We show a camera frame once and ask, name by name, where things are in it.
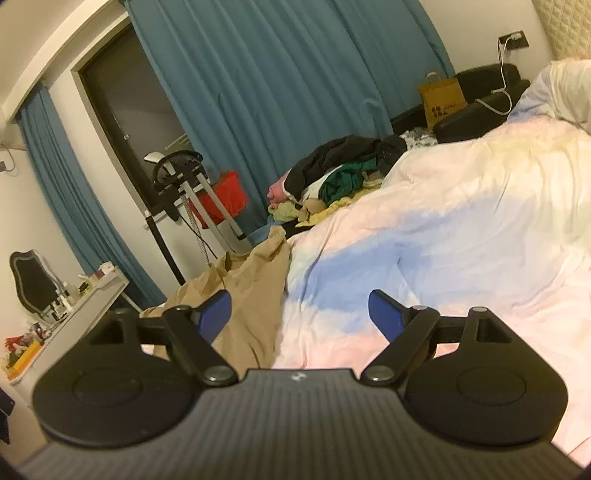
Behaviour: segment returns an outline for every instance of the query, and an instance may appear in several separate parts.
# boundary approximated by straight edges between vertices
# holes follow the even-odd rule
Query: quilted headboard
[[[589,0],[532,0],[557,59],[591,59]]]

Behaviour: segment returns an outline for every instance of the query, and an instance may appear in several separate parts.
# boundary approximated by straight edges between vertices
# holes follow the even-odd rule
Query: power socket
[[[519,40],[507,41],[508,38],[510,39],[513,35],[517,34],[521,36]],[[507,42],[507,50],[519,50],[520,48],[530,47],[527,38],[525,38],[525,33],[523,32],[523,30],[520,30],[519,32],[509,33],[508,35],[503,35],[502,37],[499,37],[499,42],[501,46],[505,46],[505,42]]]

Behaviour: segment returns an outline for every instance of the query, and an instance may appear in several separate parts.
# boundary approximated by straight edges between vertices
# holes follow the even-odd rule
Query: black leather cushion
[[[513,100],[513,107],[529,86],[529,80],[521,80],[519,83],[507,87],[507,93],[511,95]],[[482,100],[500,112],[505,112],[509,108],[509,99],[501,92],[488,95]],[[433,133],[441,144],[472,140],[500,126],[507,120],[507,117],[508,115],[498,115],[484,105],[474,102],[436,123]]]
[[[521,82],[521,75],[515,65],[507,63],[504,65],[503,70],[505,72],[507,85],[517,85]],[[487,98],[493,90],[499,89],[503,86],[501,66],[498,63],[465,70],[458,73],[456,78],[468,104],[473,103],[477,98]],[[502,93],[501,95],[502,98],[506,100],[506,96]],[[392,129],[396,135],[402,135],[405,131],[412,130],[415,127],[427,128],[427,118],[425,117],[423,104],[417,105],[416,107],[401,113],[393,118],[391,122]]]

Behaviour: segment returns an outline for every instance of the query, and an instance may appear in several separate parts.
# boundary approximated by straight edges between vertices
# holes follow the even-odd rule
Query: window
[[[192,150],[139,39],[129,26],[80,71],[96,116],[126,174],[155,215],[163,206],[152,187],[154,164],[144,157]]]

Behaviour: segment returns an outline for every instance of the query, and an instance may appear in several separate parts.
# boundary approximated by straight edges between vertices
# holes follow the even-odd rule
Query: paper shopping bag
[[[418,91],[423,97],[425,115],[429,131],[433,131],[433,125],[443,120],[448,115],[468,106],[460,83],[457,79],[441,80],[437,72],[427,75],[427,83],[421,85]]]

